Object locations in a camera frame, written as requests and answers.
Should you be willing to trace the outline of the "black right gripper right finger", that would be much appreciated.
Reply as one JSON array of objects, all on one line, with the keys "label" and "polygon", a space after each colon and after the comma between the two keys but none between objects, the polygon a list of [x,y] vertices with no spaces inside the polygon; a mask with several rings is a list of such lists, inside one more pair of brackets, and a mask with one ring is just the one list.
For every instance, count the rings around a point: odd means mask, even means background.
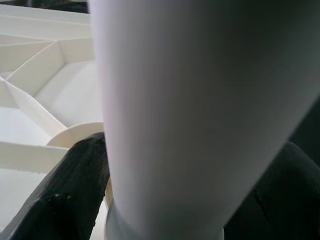
[{"label": "black right gripper right finger", "polygon": [[320,240],[320,167],[287,142],[224,226],[224,240]]}]

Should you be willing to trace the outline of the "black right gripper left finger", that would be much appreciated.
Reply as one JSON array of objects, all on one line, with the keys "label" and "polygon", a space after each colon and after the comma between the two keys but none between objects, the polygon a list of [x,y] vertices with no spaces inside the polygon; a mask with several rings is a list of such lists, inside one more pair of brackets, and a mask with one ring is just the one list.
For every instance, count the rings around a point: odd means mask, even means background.
[{"label": "black right gripper left finger", "polygon": [[4,229],[4,240],[90,240],[110,178],[105,134],[75,143]]}]

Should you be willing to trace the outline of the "white plastic table top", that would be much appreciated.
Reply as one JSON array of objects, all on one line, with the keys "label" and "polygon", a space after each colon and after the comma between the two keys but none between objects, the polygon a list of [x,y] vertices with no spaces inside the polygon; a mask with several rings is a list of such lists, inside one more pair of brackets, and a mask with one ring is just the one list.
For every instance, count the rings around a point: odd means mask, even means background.
[{"label": "white plastic table top", "polygon": [[67,149],[103,129],[90,24],[0,4],[0,232]]}]

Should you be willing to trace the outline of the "white plastic table leg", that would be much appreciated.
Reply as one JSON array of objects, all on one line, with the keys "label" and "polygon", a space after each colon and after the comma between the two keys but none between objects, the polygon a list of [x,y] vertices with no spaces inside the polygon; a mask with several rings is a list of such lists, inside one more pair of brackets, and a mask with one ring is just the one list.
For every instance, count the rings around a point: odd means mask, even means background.
[{"label": "white plastic table leg", "polygon": [[107,240],[214,240],[320,95],[320,0],[88,0]]}]

